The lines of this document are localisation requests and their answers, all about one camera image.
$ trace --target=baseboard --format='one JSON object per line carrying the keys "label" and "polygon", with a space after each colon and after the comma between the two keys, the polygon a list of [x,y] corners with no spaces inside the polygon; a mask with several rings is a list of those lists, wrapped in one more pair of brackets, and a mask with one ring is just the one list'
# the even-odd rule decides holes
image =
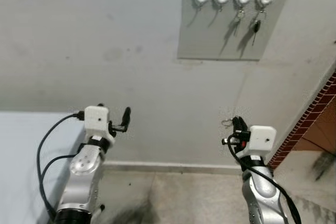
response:
{"label": "baseboard", "polygon": [[202,173],[202,174],[227,174],[239,175],[239,166],[233,165],[200,165],[180,163],[157,162],[129,162],[105,161],[104,167],[110,170],[134,172],[160,172],[160,173]]}

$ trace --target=concrete floor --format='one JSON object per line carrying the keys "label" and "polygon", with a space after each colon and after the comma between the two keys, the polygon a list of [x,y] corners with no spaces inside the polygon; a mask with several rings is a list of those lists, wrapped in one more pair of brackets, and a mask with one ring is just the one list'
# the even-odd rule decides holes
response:
{"label": "concrete floor", "polygon": [[[333,180],[330,179],[335,176],[334,169],[318,185],[310,187],[305,174],[302,171],[298,174],[294,165],[291,165],[291,174],[287,173],[284,179],[287,164],[284,165],[278,168],[275,176],[295,201],[302,223],[335,223],[335,184],[331,186]],[[301,179],[292,178],[293,174]],[[237,175],[106,170],[100,185],[100,201],[106,205],[106,210],[99,223],[248,224],[241,186],[241,178]],[[141,212],[145,212],[142,222],[125,221],[127,216]]]}

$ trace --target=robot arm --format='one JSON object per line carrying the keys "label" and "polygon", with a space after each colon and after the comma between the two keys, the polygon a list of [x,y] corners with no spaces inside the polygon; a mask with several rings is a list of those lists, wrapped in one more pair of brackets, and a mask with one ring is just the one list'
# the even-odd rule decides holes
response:
{"label": "robot arm", "polygon": [[[273,175],[264,164],[264,158],[273,147],[276,130],[269,126],[252,126],[248,130],[244,120],[232,119],[234,133],[222,144],[235,145],[235,154],[243,164],[252,167],[273,180]],[[249,209],[252,224],[288,224],[281,207],[280,191],[260,175],[242,165],[243,195]]]}
{"label": "robot arm", "polygon": [[114,126],[108,108],[89,106],[85,109],[85,140],[71,161],[70,176],[57,207],[55,224],[90,224],[104,210],[103,205],[96,209],[102,164],[106,152],[115,143],[116,131],[127,130],[130,113],[130,108],[126,108],[123,122]]}

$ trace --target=black cable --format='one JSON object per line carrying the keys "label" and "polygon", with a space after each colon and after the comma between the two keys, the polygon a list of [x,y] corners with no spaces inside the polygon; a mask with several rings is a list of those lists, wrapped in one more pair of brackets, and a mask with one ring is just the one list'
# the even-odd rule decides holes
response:
{"label": "black cable", "polygon": [[75,118],[78,116],[78,113],[76,114],[71,114],[68,115],[64,118],[62,118],[61,120],[59,120],[57,123],[55,123],[50,130],[45,134],[45,136],[42,138],[40,144],[38,145],[38,149],[37,149],[37,154],[36,154],[36,166],[37,166],[37,176],[38,176],[38,182],[39,182],[39,190],[40,190],[40,194],[42,197],[42,200],[44,202],[44,205],[46,206],[47,212],[49,214],[49,217],[51,220],[55,219],[56,216],[56,211],[54,210],[54,208],[51,206],[51,204],[49,203],[46,193],[44,191],[44,187],[43,187],[43,178],[42,178],[42,174],[41,174],[41,164],[40,164],[40,155],[41,155],[41,149],[42,146],[45,142],[45,140],[47,139],[47,137],[50,135],[50,133],[63,121],[65,121],[68,118]]}
{"label": "black cable", "polygon": [[320,145],[314,143],[313,141],[311,141],[311,140],[309,140],[309,139],[306,139],[305,137],[302,137],[302,139],[308,141],[309,143],[312,143],[313,145],[317,146],[318,148],[324,150],[325,152],[328,152],[329,154],[335,156],[335,153],[329,152],[327,149],[325,149],[325,148],[323,148],[322,146],[320,146]]}
{"label": "black cable", "polygon": [[237,155],[234,153],[232,146],[231,146],[231,138],[234,137],[234,135],[230,135],[227,138],[227,145],[229,147],[229,150],[231,152],[231,154],[233,155],[233,157],[235,158],[235,160],[242,166],[245,167],[246,169],[250,170],[251,172],[254,172],[255,174],[258,174],[259,176],[261,176],[262,178],[264,178],[265,180],[267,180],[268,182],[270,182],[272,185],[274,185],[276,188],[279,189],[279,191],[284,195],[284,197],[286,198],[289,210],[293,216],[293,220],[296,224],[301,224],[301,218],[300,218],[300,213],[298,211],[298,209],[295,206],[295,203],[293,202],[293,200],[289,197],[289,195],[287,194],[287,192],[285,191],[285,189],[283,189],[280,185],[278,185],[277,183],[275,183],[273,181],[273,179],[267,177],[266,175],[262,174],[261,172],[253,169],[251,166],[245,164],[243,161],[241,161],[239,159],[239,157],[237,157]]}
{"label": "black cable", "polygon": [[52,165],[55,161],[58,161],[59,159],[62,159],[62,158],[73,158],[73,157],[75,157],[75,155],[59,156],[59,157],[55,157],[54,159],[52,159],[52,160],[46,165],[46,167],[44,168],[44,170],[43,170],[43,172],[42,172],[42,183],[43,183],[44,176],[46,175],[46,173],[47,173],[48,168],[50,167],[50,165]]}

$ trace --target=gray panel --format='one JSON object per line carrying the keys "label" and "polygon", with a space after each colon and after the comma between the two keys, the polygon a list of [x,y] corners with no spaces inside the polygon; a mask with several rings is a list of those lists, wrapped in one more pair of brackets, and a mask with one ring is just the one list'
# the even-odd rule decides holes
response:
{"label": "gray panel", "polygon": [[258,5],[250,2],[245,18],[235,33],[237,6],[233,0],[219,8],[212,1],[198,10],[193,0],[183,0],[178,57],[185,59],[258,60],[264,54],[268,40],[284,6],[285,0],[275,0],[267,7],[267,17],[259,15],[261,28],[252,46],[253,23]]}

